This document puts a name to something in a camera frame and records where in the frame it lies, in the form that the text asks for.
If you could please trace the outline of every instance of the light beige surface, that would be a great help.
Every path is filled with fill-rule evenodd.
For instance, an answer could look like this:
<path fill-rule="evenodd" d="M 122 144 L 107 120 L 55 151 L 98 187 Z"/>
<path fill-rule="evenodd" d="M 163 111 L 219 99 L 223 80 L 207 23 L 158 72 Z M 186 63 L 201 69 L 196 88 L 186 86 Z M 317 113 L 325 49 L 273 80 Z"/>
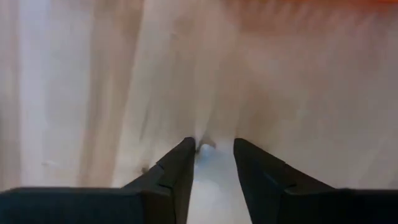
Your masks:
<path fill-rule="evenodd" d="M 0 0 L 0 184 L 121 186 L 214 142 L 190 223 L 246 223 L 234 137 L 334 186 L 398 187 L 396 6 Z"/>

